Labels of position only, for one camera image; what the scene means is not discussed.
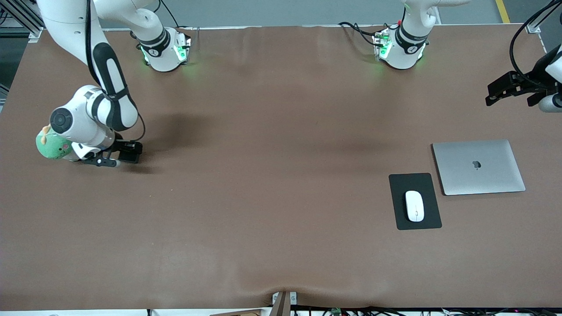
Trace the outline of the white computer mouse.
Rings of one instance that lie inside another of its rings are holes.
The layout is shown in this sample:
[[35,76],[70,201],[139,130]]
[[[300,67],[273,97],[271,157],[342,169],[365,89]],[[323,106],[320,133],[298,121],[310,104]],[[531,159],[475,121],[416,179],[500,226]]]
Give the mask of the white computer mouse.
[[410,222],[419,223],[424,220],[424,202],[422,195],[415,190],[405,193],[406,217]]

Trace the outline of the black mouse pad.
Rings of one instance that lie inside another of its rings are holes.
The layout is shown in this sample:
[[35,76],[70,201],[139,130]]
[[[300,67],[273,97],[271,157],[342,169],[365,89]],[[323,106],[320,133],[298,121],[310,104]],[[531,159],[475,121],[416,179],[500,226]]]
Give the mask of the black mouse pad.
[[[388,176],[398,230],[424,230],[442,227],[433,180],[429,173],[391,174]],[[418,191],[424,202],[424,220],[410,222],[406,217],[405,193]]]

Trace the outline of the green plush dinosaur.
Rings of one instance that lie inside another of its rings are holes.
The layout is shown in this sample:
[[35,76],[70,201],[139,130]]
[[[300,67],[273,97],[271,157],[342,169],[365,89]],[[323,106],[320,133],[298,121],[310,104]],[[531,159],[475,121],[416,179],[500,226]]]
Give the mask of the green plush dinosaur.
[[71,162],[79,160],[72,148],[72,142],[54,132],[50,124],[37,134],[36,147],[48,159],[65,159]]

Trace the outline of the silver laptop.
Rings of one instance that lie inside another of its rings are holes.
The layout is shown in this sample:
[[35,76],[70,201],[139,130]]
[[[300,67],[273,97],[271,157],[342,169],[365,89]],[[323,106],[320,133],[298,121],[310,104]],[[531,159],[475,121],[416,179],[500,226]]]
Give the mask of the silver laptop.
[[432,150],[446,196],[526,190],[507,139],[433,143]]

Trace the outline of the brown table cover mat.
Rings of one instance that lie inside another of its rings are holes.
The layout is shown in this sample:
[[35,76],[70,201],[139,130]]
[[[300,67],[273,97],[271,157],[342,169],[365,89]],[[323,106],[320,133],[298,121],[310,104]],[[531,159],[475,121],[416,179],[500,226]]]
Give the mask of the brown table cover mat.
[[[91,84],[43,34],[0,113],[0,310],[562,307],[562,113],[488,107],[516,25],[438,26],[415,68],[343,28],[191,31],[187,66],[108,32],[146,121],[141,161],[42,157]],[[507,139],[524,192],[446,196],[433,143]],[[398,230],[391,174],[429,173],[442,227]]]

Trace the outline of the aluminium frame post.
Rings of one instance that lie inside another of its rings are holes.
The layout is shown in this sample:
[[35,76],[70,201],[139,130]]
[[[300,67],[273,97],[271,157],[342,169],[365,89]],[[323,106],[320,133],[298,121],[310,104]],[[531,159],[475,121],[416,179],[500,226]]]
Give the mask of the aluminium frame post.
[[0,38],[37,43],[44,29],[38,0],[0,0]]
[[528,32],[528,34],[540,33],[540,25],[545,22],[545,20],[551,16],[556,9],[560,8],[560,6],[562,6],[562,0],[550,0],[550,2],[526,20],[524,23],[526,32]]

